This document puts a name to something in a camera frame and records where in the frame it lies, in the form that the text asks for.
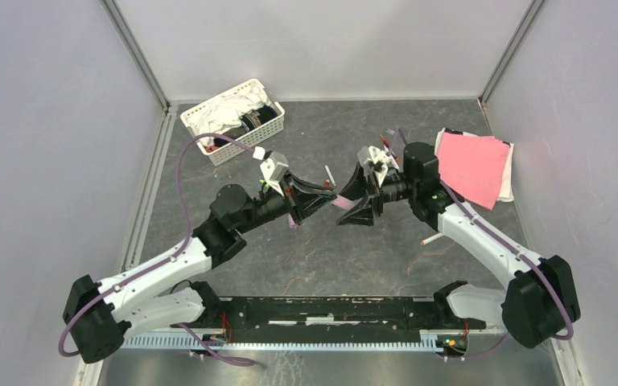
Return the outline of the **purple pen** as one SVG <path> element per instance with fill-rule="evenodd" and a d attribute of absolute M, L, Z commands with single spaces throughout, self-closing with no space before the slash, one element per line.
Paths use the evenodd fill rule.
<path fill-rule="evenodd" d="M 352 209 L 356 204 L 341 195 L 336 196 L 336 198 L 332 201 L 332 205 L 338 207 L 341 210 L 348 211 Z"/>

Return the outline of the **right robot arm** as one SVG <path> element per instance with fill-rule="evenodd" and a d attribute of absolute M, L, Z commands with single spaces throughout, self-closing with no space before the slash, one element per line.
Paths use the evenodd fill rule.
<path fill-rule="evenodd" d="M 447 286 L 432 307 L 439 326 L 474 319 L 505 329 L 528 348 L 573 338 L 581 310 L 571 266 L 559 255 L 519 245 L 484 219 L 441 180 L 432 145 L 408 143 L 401 162 L 376 146 L 361 148 L 340 197 L 353 205 L 338 225 L 372 226 L 387 203 L 407 201 L 418 220 L 462 246 L 499 281 L 500 289 L 463 281 Z"/>

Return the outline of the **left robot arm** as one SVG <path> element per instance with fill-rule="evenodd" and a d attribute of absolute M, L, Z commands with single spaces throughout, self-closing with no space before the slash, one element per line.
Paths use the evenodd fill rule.
<path fill-rule="evenodd" d="M 280 217 L 301 224 L 337 197 L 332 188 L 308 183 L 286 172 L 279 188 L 251 197 L 244 187 L 222 187 L 207 219 L 170 250 L 124 273 L 94 281 L 89 275 L 71 286 L 63 311 L 58 350 L 84 363 L 102 361 L 126 339 L 179 322 L 214 326 L 220 305 L 194 289 L 165 296 L 170 286 L 215 269 L 245 246 L 243 234 Z"/>

